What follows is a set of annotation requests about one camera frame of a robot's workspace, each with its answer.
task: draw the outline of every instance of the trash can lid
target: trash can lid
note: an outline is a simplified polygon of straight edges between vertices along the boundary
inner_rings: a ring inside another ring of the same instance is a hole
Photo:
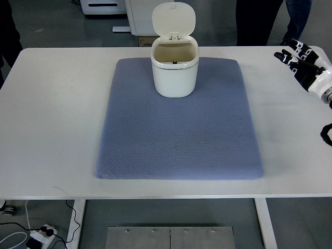
[[[171,33],[179,33],[180,37],[187,36],[195,29],[195,11],[185,3],[163,3],[155,8],[152,23],[161,37],[169,37]]]

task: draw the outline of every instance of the blue cushion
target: blue cushion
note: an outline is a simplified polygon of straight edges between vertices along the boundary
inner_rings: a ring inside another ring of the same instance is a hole
[[[257,138],[237,61],[200,58],[193,92],[184,98],[166,98],[155,89],[150,58],[119,60],[95,175],[104,179],[261,177]]]

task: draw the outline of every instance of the white cable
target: white cable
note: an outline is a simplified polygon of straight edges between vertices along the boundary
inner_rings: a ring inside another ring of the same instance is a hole
[[[29,216],[27,215],[27,208],[26,208],[26,204],[27,204],[28,201],[29,201],[29,200],[27,200],[27,201],[25,202],[25,211],[26,211],[27,225],[29,226],[29,230],[31,230],[30,223],[29,223]]]
[[[0,244],[1,244],[2,242],[4,242],[5,240],[7,240],[9,237],[11,237],[11,236],[13,236],[13,235],[15,235],[15,234],[19,234],[19,233],[22,233],[22,234],[25,235],[24,240],[23,240],[21,243],[19,243],[19,244],[13,246],[13,247],[11,247],[11,248],[8,248],[8,249],[13,249],[13,248],[18,247],[19,245],[23,244],[23,243],[26,241],[26,239],[27,239],[27,233],[26,233],[26,232],[14,232],[14,233],[8,235],[8,236],[7,236],[6,238],[4,238],[3,240],[1,240],[1,241],[0,241]]]

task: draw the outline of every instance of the metal floor plate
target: metal floor plate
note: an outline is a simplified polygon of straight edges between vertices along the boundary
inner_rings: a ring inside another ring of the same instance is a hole
[[[109,227],[106,249],[235,249],[232,227]]]

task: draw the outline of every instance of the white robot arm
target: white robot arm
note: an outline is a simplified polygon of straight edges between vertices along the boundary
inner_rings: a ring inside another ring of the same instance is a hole
[[[285,38],[284,44],[290,46],[296,56],[285,49],[281,53],[274,53],[274,56],[292,70],[294,77],[306,91],[315,93],[332,109],[332,64],[328,58],[297,40]],[[328,132],[331,129],[332,123],[326,125],[321,132],[321,137],[330,146],[332,141]]]

